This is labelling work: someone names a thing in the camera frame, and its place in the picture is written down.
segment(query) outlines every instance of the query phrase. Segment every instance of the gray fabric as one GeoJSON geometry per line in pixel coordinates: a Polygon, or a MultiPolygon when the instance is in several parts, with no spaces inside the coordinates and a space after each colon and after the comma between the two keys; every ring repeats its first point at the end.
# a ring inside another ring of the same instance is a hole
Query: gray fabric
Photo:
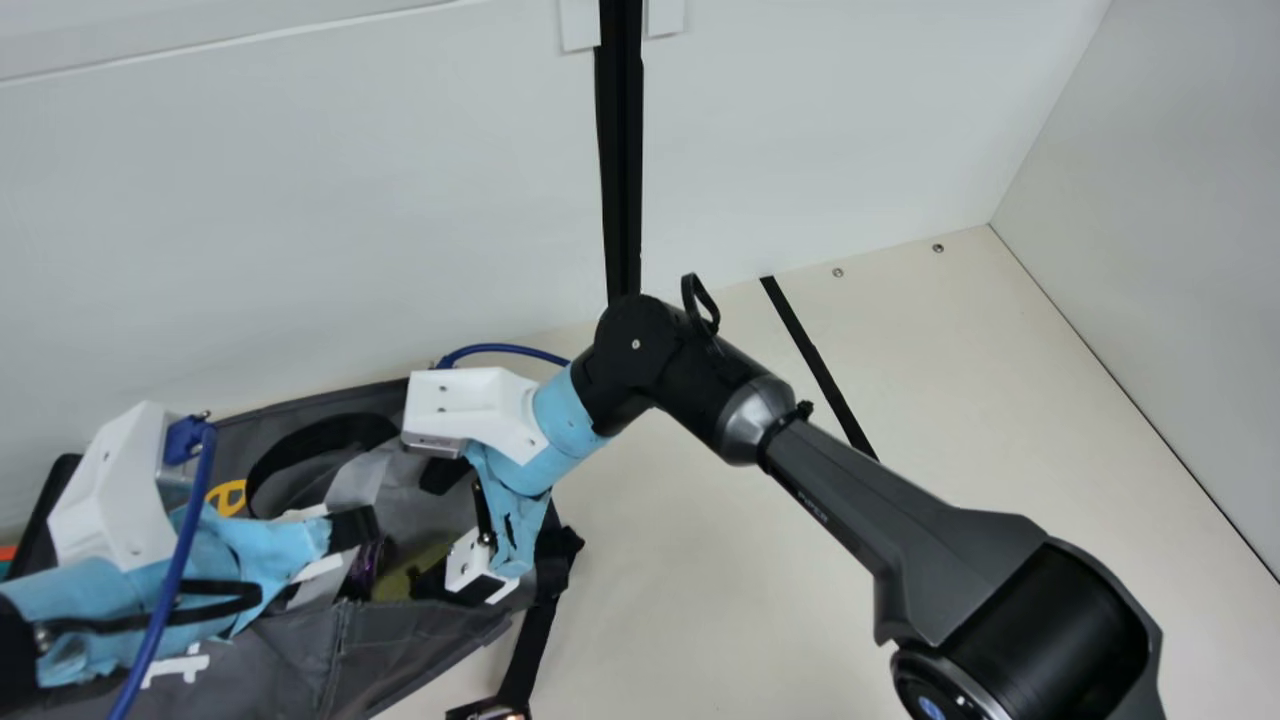
{"type": "MultiPolygon", "coordinates": [[[[243,479],[276,441],[320,419],[343,413],[398,419],[406,388],[404,380],[352,388],[224,420],[212,484],[243,479]]],[[[271,495],[255,498],[255,510],[270,516],[315,505],[333,483],[340,486],[333,488],[334,498],[356,501],[376,483],[379,524],[402,550],[451,541],[475,525],[470,482],[440,497],[428,495],[417,487],[422,465],[398,441],[358,459],[347,451],[325,454],[273,475],[271,495]]],[[[164,661],[164,673],[140,693],[131,719],[369,717],[493,642],[509,626],[511,612],[526,609],[534,594],[530,575],[500,606],[342,601],[262,616],[230,642],[206,641],[189,656],[164,661]]],[[[12,717],[105,717],[119,683],[116,675],[61,688],[12,717]]]]}
{"type": "MultiPolygon", "coordinates": [[[[195,653],[170,661],[174,671],[151,679],[129,717],[369,717],[493,642],[509,625],[507,610],[439,601],[344,602],[262,618],[233,643],[204,642],[195,653]],[[186,676],[184,666],[192,670],[186,676]]],[[[106,717],[118,683],[54,693],[13,717],[106,717]]]]}

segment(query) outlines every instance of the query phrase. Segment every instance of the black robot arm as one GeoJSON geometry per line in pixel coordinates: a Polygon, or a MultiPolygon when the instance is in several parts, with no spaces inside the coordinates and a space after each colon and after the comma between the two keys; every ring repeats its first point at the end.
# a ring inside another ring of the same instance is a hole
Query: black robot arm
{"type": "MultiPolygon", "coordinates": [[[[874,577],[876,642],[916,720],[1162,720],[1161,632],[1096,559],[1027,518],[947,505],[806,421],[790,386],[684,309],[616,301],[572,365],[599,434],[650,407],[756,464],[874,577]]],[[[705,309],[709,318],[704,316],[705,309]]]]}

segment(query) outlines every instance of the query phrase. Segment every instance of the black motor housing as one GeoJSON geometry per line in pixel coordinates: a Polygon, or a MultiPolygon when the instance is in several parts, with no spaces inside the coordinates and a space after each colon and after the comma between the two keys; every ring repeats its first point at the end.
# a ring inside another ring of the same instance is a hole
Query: black motor housing
{"type": "Polygon", "coordinates": [[[1161,719],[1158,643],[1101,564],[1051,541],[940,647],[902,646],[893,684],[915,720],[1161,719]]]}

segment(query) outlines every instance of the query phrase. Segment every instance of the light blue fabric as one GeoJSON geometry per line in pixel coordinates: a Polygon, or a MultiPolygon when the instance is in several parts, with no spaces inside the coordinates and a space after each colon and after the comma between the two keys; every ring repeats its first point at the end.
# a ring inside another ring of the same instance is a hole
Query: light blue fabric
{"type": "Polygon", "coordinates": [[[468,443],[463,451],[480,475],[498,539],[490,570],[504,578],[518,578],[532,570],[534,544],[547,515],[552,486],[608,443],[608,438],[595,434],[591,428],[591,416],[573,389],[568,368],[534,395],[534,416],[549,445],[525,465],[477,442],[468,443]],[[506,530],[508,519],[511,538],[506,530]]]}
{"type": "MultiPolygon", "coordinates": [[[[170,514],[177,528],[186,507],[170,514]]],[[[307,564],[328,555],[332,524],[317,518],[303,523],[266,523],[223,518],[212,507],[201,509],[200,527],[183,578],[243,580],[262,588],[262,603],[237,616],[219,618],[165,629],[156,659],[179,655],[192,643],[238,633],[257,618],[289,579],[307,564]]],[[[95,557],[0,584],[28,623],[54,618],[110,619],[151,612],[168,561],[120,573],[110,561],[95,557]]],[[[225,597],[183,597],[182,607],[202,607],[225,597]]],[[[142,642],[142,630],[99,635],[67,633],[58,637],[36,665],[42,688],[81,683],[129,666],[142,642]]]]}

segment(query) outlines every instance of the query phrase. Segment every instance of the white panel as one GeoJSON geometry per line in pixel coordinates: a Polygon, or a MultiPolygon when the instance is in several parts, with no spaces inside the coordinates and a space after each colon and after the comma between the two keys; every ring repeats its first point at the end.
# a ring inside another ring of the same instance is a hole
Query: white panel
{"type": "Polygon", "coordinates": [[[462,1],[481,0],[5,0],[0,79],[462,1]]]}
{"type": "Polygon", "coordinates": [[[646,287],[986,223],[1107,3],[690,3],[644,44],[646,287]]]}
{"type": "Polygon", "coordinates": [[[559,0],[561,46],[566,53],[600,44],[600,0],[559,0]]]}
{"type": "Polygon", "coordinates": [[[1268,0],[1116,0],[995,220],[1275,571],[1277,32],[1268,0]]]}
{"type": "Polygon", "coordinates": [[[594,316],[594,120],[553,0],[0,88],[0,536],[141,398],[255,407],[594,316]]]}
{"type": "MultiPolygon", "coordinates": [[[[1280,587],[998,238],[932,242],[778,278],[881,457],[1110,565],[1165,630],[1169,717],[1274,717],[1280,587]]],[[[838,433],[759,283],[714,295],[724,337],[838,433]]],[[[591,328],[531,341],[572,355],[591,328]]],[[[650,413],[554,495],[588,546],[538,676],[540,717],[906,717],[892,648],[872,641],[870,575],[754,468],[724,466],[650,413]]],[[[493,694],[515,635],[380,720],[493,694]]]]}
{"type": "Polygon", "coordinates": [[[649,37],[685,32],[685,0],[649,0],[645,29],[649,37]]]}

